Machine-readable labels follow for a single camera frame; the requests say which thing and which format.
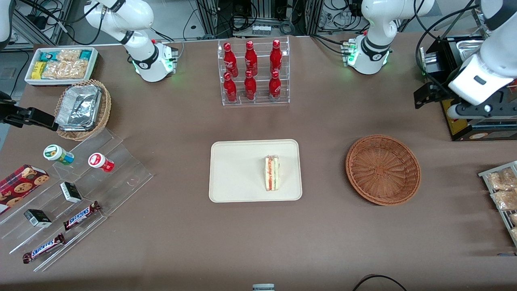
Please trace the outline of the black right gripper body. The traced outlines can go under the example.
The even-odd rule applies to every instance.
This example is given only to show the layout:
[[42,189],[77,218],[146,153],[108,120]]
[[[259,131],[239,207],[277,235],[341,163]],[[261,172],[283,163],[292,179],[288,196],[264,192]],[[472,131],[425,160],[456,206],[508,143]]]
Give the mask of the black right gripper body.
[[25,108],[18,107],[10,95],[0,92],[0,121],[5,124],[23,124]]

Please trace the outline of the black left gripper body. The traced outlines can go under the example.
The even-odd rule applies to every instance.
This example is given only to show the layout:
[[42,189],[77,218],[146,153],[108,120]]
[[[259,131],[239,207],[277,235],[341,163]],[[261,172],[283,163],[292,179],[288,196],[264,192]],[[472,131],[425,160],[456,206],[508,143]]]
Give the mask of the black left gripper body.
[[432,95],[434,101],[457,99],[457,94],[448,87],[454,76],[455,72],[432,72],[432,77],[435,80],[435,89]]

